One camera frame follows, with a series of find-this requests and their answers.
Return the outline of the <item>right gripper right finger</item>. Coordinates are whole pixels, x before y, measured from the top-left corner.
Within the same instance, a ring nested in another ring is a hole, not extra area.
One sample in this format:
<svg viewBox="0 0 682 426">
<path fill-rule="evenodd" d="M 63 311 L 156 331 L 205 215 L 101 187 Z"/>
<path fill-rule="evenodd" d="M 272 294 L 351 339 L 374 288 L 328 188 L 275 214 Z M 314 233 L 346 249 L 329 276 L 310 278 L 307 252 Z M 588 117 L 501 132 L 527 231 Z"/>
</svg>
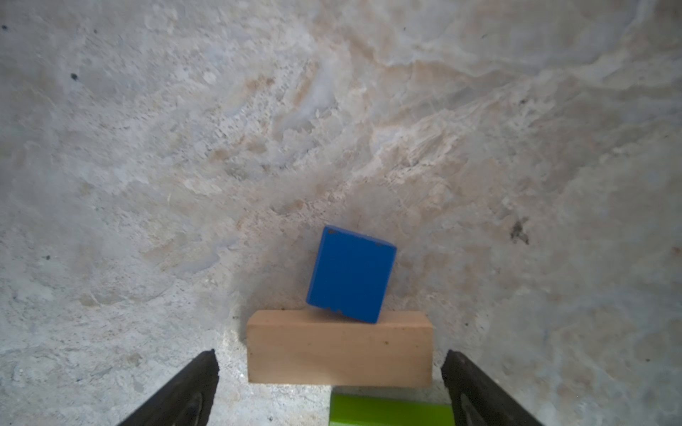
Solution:
<svg viewBox="0 0 682 426">
<path fill-rule="evenodd" d="M 456 426 L 542 426 L 515 398 L 460 351 L 448 351 L 442 379 Z"/>
</svg>

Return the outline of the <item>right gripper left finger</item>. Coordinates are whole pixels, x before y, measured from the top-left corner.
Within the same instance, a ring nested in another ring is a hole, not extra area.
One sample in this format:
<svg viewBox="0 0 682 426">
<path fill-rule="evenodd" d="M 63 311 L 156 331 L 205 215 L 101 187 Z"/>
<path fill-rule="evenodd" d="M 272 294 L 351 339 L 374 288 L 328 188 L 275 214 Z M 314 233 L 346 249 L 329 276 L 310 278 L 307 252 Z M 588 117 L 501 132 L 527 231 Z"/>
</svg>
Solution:
<svg viewBox="0 0 682 426">
<path fill-rule="evenodd" d="M 206 425 L 220 380 L 219 372 L 215 351 L 203 351 L 119 425 Z"/>
</svg>

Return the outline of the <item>natural wood block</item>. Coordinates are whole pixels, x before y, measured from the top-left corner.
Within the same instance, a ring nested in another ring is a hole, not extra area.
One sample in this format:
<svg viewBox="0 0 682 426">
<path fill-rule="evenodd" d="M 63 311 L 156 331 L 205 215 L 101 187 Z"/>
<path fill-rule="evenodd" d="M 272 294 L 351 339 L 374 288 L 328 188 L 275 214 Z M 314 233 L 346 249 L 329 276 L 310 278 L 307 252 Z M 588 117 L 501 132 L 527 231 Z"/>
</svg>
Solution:
<svg viewBox="0 0 682 426">
<path fill-rule="evenodd" d="M 322 310 L 255 312 L 246 326 L 251 383 L 426 388 L 434 328 L 422 312 L 382 312 L 378 323 Z"/>
</svg>

